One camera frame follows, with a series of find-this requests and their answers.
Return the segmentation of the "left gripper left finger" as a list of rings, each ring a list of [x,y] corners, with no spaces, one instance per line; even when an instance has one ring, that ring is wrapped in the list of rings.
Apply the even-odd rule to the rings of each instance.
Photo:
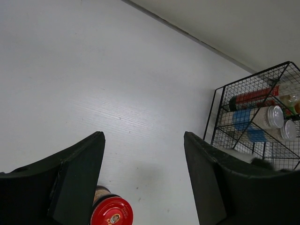
[[[104,156],[97,131],[35,163],[0,174],[3,225],[86,225]]]

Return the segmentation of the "blue-band silver-top shaker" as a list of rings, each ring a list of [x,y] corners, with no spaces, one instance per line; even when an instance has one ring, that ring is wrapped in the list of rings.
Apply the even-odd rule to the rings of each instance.
[[[233,125],[238,131],[248,129],[276,129],[284,124],[282,109],[277,106],[237,110],[226,112],[221,117],[221,126]]]
[[[296,139],[297,129],[292,120],[285,120],[281,128],[252,129],[246,132],[246,138],[253,143],[257,142],[292,142]]]

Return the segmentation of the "tall red-label sauce bottle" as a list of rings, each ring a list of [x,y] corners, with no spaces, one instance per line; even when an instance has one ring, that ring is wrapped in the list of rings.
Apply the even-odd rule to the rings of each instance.
[[[229,100],[229,109],[234,112],[276,105],[274,97],[279,97],[279,85],[234,96]]]

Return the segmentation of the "red-lid sauce jar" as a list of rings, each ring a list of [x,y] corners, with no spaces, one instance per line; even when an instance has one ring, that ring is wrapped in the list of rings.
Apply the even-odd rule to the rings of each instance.
[[[132,225],[133,220],[129,202],[104,186],[96,187],[90,225]]]

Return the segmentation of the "green-label chili sauce bottle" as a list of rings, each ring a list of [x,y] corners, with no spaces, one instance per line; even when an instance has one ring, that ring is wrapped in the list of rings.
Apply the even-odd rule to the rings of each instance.
[[[300,95],[285,95],[279,97],[281,103],[284,105],[282,110],[286,117],[298,115],[300,113]]]

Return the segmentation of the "black-cap white spice bottle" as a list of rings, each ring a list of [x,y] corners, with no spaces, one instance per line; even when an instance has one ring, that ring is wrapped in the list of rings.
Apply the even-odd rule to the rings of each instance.
[[[258,166],[258,167],[261,167],[264,169],[272,170],[272,171],[275,170],[272,163],[270,163],[269,161],[266,161],[264,159],[257,158],[252,154],[241,153],[241,152],[239,152],[237,150],[233,150],[233,149],[221,149],[221,151],[223,151],[241,161],[244,161],[248,164],[252,164],[252,165],[255,165],[255,166]]]

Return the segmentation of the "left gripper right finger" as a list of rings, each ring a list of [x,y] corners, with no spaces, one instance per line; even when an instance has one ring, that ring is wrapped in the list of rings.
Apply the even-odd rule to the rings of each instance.
[[[299,224],[299,171],[246,163],[192,132],[184,134],[184,149],[200,224]]]

